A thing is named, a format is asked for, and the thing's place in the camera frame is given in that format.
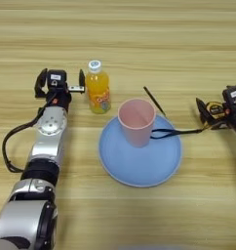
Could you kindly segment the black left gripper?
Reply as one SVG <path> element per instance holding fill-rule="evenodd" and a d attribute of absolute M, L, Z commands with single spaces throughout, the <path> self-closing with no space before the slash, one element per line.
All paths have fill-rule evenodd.
<path fill-rule="evenodd" d="M 34 91 L 36 98 L 45 98 L 47 106 L 59 106 L 64 108 L 65 110 L 69 109 L 69 104 L 71 103 L 72 93 L 80 93 L 83 94 L 85 92 L 85 74 L 83 69 L 79 71 L 79 86 L 69 86 L 64 88 L 52 88 L 46 94 L 43 91 L 43 88 L 46 84 L 48 69 L 44 68 L 40 74 L 37 76 Z"/>

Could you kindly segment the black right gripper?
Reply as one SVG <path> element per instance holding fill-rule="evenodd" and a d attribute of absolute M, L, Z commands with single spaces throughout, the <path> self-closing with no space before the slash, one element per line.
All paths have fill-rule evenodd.
<path fill-rule="evenodd" d="M 196 104 L 204 125 L 211 125 L 213 122 L 215 130 L 232 129 L 236 133 L 236 104 L 213 104 L 210 112 L 202 100 L 196 99 Z"/>

